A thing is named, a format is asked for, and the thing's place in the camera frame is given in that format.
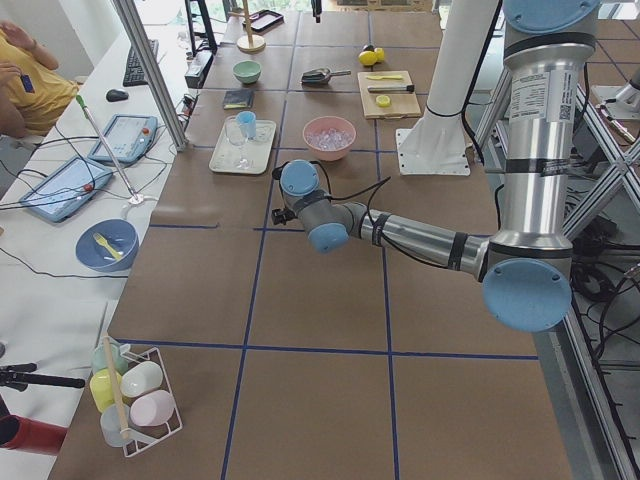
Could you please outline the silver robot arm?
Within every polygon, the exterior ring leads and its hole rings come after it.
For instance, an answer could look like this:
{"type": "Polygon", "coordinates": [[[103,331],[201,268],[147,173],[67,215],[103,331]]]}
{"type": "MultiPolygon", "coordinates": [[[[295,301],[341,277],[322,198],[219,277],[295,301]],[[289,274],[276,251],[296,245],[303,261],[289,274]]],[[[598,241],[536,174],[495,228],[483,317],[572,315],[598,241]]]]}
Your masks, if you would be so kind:
{"type": "Polygon", "coordinates": [[[555,326],[572,298],[572,244],[562,226],[578,79],[595,50],[598,9],[595,1],[451,5],[425,112],[398,141],[400,170],[449,174],[464,167],[464,111],[495,23],[504,18],[509,140],[494,235],[454,232],[341,203],[321,188],[316,167],[301,159],[273,173],[284,201],[273,222],[300,221],[321,253],[359,238],[436,268],[469,273],[501,323],[527,332],[555,326]]]}
{"type": "Polygon", "coordinates": [[[626,122],[639,122],[639,70],[624,85],[596,85],[590,91],[596,96],[596,111],[603,121],[632,145],[638,134],[634,134],[626,122]]]}

